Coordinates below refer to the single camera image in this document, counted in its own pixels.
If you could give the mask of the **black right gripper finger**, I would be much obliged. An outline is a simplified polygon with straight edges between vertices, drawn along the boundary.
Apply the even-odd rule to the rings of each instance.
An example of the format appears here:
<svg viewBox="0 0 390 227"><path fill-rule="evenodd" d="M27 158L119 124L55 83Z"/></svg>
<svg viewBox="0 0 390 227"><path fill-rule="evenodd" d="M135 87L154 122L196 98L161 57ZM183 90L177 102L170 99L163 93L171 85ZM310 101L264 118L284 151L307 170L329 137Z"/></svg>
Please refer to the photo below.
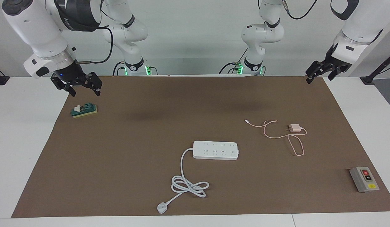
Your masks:
<svg viewBox="0 0 390 227"><path fill-rule="evenodd" d="M102 81L96 73L91 72L85 75L84 87L93 90L96 96L100 96L100 89L102 87Z"/></svg>
<svg viewBox="0 0 390 227"><path fill-rule="evenodd" d="M69 82L63 83L63 81L59 79L55 74L51 76L51 81L53 82L53 84L58 90L65 90L72 97L76 95L76 91L75 89L73 89L72 85Z"/></svg>

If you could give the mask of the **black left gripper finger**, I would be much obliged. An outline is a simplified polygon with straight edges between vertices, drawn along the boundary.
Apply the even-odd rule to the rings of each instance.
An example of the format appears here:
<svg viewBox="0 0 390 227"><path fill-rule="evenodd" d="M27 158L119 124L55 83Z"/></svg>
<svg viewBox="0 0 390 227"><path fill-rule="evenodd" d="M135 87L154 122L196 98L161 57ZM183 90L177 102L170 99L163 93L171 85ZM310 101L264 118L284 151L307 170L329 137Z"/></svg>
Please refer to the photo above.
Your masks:
<svg viewBox="0 0 390 227"><path fill-rule="evenodd" d="M332 81L337 75L345 73L351 66L351 64L346 64L342 66L333 65L332 72L328 75L328 79Z"/></svg>
<svg viewBox="0 0 390 227"><path fill-rule="evenodd" d="M322 69L323 63L319 61L314 61L306 70L306 82L311 84L315 77L320 75L320 70Z"/></svg>

